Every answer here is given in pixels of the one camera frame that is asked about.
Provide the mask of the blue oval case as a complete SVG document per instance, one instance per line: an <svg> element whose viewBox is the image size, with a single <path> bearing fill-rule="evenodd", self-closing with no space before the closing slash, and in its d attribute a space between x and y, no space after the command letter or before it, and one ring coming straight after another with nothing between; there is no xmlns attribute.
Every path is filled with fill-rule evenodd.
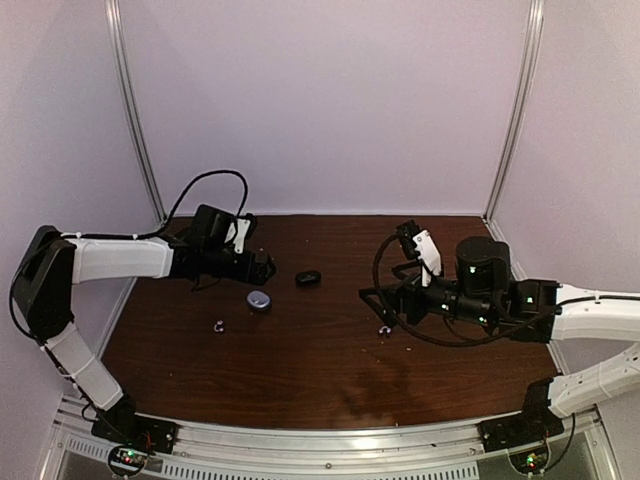
<svg viewBox="0 0 640 480"><path fill-rule="evenodd" d="M271 297L260 290L250 291L246 296L246 303L254 312L267 312L272 307Z"/></svg>

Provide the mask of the black earbud charging case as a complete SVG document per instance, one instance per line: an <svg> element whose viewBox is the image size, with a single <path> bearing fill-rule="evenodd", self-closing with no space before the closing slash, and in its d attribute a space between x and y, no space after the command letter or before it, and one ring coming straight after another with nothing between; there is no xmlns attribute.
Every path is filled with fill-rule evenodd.
<svg viewBox="0 0 640 480"><path fill-rule="evenodd" d="M321 282L322 275L318 270L306 270L298 272L294 281L298 287L308 287L318 285Z"/></svg>

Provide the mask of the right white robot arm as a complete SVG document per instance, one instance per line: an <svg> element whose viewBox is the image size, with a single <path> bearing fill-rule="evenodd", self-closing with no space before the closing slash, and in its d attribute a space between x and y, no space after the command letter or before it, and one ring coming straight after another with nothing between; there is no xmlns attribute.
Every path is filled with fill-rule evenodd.
<svg viewBox="0 0 640 480"><path fill-rule="evenodd" d="M639 386L639 296L600 292L552 280L511 276L506 243L472 236L458 243L456 277L444 276L427 231L398 230L372 265L373 284L360 298L388 329L400 327L431 345L470 348L501 339L548 344L570 339L630 342L621 353L576 373L529 386L513 419L519 440Z"/></svg>

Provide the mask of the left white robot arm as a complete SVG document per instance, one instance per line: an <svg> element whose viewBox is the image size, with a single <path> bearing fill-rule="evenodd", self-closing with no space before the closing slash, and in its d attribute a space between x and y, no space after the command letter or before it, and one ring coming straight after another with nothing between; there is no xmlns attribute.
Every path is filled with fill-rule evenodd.
<svg viewBox="0 0 640 480"><path fill-rule="evenodd" d="M123 444L144 433L126 394L82 338L71 308L74 286L121 278L186 279L203 276L263 286L276 273L267 254L248 250L257 227L252 214L234 215L201 205L191 223L176 234L63 233L51 225L34 235L9 290L12 314L20 314L26 334L62 368L99 411L106 429Z"/></svg>

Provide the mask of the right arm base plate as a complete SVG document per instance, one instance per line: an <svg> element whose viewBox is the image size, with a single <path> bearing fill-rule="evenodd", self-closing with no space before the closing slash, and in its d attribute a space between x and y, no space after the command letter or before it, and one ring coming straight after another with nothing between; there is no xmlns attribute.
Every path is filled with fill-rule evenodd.
<svg viewBox="0 0 640 480"><path fill-rule="evenodd" d="M484 451L494 452L542 442L564 432L562 420L526 418L522 415L482 421L478 425Z"/></svg>

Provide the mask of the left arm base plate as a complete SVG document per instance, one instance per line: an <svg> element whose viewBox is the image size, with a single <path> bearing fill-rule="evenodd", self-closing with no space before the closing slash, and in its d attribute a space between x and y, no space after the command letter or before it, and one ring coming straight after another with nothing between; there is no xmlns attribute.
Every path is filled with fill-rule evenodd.
<svg viewBox="0 0 640 480"><path fill-rule="evenodd" d="M104 414L91 427L95 437L147 453L172 454L177 438L175 422L136 413Z"/></svg>

